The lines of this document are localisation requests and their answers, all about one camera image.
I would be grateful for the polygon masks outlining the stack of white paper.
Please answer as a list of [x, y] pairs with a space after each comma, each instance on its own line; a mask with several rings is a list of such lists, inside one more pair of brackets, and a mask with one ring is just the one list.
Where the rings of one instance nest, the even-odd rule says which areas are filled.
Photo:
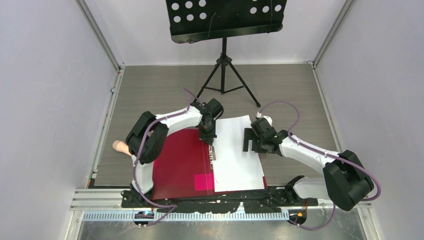
[[258, 153], [243, 151], [244, 130], [251, 126], [248, 115], [218, 119], [217, 138], [213, 142], [213, 180], [215, 192], [262, 190], [264, 172]]

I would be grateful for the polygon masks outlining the red plastic folder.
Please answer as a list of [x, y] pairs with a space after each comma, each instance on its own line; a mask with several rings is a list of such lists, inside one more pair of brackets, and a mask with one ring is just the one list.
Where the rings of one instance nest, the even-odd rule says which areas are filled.
[[167, 137], [154, 161], [153, 183], [154, 200], [241, 192], [215, 192], [209, 146], [199, 140], [195, 129], [183, 129]]

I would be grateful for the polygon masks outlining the pink plastic cylinder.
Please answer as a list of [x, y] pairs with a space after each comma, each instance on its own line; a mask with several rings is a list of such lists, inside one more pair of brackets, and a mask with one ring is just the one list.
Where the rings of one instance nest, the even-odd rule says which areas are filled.
[[123, 142], [123, 141], [115, 140], [115, 141], [113, 142], [113, 144], [112, 144], [112, 147], [113, 147], [113, 149], [114, 149], [114, 150], [116, 150], [117, 152], [120, 152], [120, 153], [126, 154], [126, 155], [128, 155], [128, 156], [132, 156], [132, 154], [131, 154], [131, 153], [130, 153], [130, 151], [129, 151], [129, 146], [128, 146], [125, 142]]

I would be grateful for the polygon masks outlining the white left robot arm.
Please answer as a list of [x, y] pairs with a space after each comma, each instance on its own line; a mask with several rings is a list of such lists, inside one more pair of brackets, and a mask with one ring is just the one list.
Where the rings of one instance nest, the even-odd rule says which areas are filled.
[[131, 189], [136, 203], [148, 207], [153, 202], [154, 161], [160, 156], [166, 138], [194, 127], [198, 129], [199, 140], [211, 146], [217, 138], [216, 120], [223, 112], [224, 107], [214, 98], [209, 102], [193, 102], [166, 114], [143, 112], [125, 139], [132, 157]]

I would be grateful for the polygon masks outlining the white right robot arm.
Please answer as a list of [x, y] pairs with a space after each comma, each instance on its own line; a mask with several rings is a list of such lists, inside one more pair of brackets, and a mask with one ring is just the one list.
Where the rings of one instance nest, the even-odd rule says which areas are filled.
[[317, 147], [286, 130], [276, 131], [264, 117], [244, 129], [243, 151], [249, 150], [290, 158], [320, 173], [318, 178], [299, 175], [285, 185], [285, 198], [291, 205], [299, 205], [309, 198], [323, 199], [350, 211], [365, 201], [375, 187], [354, 152], [339, 153]]

